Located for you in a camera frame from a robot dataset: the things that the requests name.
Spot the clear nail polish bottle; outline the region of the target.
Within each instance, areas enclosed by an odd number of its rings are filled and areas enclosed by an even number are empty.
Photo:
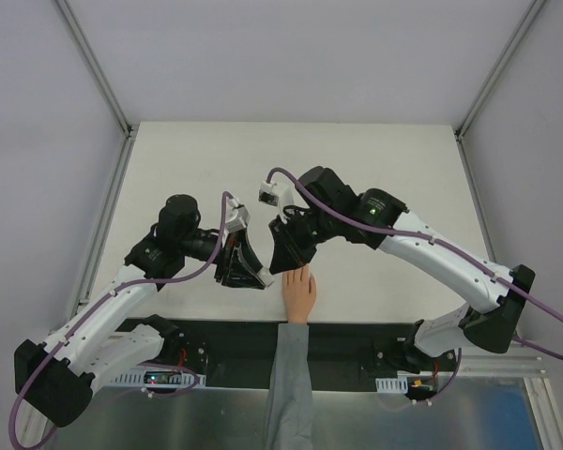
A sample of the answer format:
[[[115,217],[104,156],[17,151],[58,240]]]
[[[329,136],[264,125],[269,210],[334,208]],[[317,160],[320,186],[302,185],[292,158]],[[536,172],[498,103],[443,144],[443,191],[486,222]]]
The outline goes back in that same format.
[[[269,287],[271,286],[275,280],[276,277],[274,275],[272,275],[269,271],[268,268],[263,267],[259,272],[258,272],[258,277],[260,279],[260,281],[266,286]]]

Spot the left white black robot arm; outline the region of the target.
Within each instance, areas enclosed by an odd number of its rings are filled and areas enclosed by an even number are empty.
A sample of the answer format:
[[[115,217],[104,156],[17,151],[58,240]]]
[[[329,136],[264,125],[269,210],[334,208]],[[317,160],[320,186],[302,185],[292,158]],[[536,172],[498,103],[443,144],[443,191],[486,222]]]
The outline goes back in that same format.
[[[263,290],[273,278],[248,241],[250,215],[237,198],[221,198],[220,226],[202,230],[198,202],[170,197],[148,234],[125,257],[107,287],[42,342],[25,340],[14,352],[15,391],[56,427],[73,423],[94,395],[145,361],[172,364],[189,357],[178,328],[160,316],[141,321],[115,344],[111,334],[131,312],[166,285],[189,281],[206,269],[223,287]]]

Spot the mannequin hand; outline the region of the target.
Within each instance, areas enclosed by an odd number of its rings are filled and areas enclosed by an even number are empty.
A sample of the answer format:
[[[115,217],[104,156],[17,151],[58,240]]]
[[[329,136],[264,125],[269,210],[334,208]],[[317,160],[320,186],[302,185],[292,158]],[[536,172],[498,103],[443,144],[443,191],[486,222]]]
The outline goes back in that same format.
[[[317,297],[316,281],[308,265],[282,274],[282,298],[287,321],[306,324]]]

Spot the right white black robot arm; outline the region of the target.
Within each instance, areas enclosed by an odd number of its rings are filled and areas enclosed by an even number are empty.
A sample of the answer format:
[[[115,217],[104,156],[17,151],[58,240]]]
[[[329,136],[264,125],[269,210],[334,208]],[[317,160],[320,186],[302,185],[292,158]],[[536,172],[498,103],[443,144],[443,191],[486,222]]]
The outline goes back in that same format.
[[[410,263],[464,299],[464,305],[411,325],[407,337],[384,352],[398,370],[419,373],[449,351],[476,347],[504,354],[515,336],[534,272],[488,262],[436,232],[384,190],[356,193],[330,168],[316,166],[290,185],[267,178],[259,200],[274,206],[270,222],[273,274],[310,263],[317,247],[341,237]]]

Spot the grey sleeved forearm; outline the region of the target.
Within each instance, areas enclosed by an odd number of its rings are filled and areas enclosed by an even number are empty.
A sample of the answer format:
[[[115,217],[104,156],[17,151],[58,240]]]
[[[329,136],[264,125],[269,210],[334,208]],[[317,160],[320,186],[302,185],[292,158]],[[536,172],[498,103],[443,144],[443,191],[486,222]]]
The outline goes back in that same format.
[[[312,449],[313,396],[308,365],[309,326],[282,323],[270,373],[265,449]]]

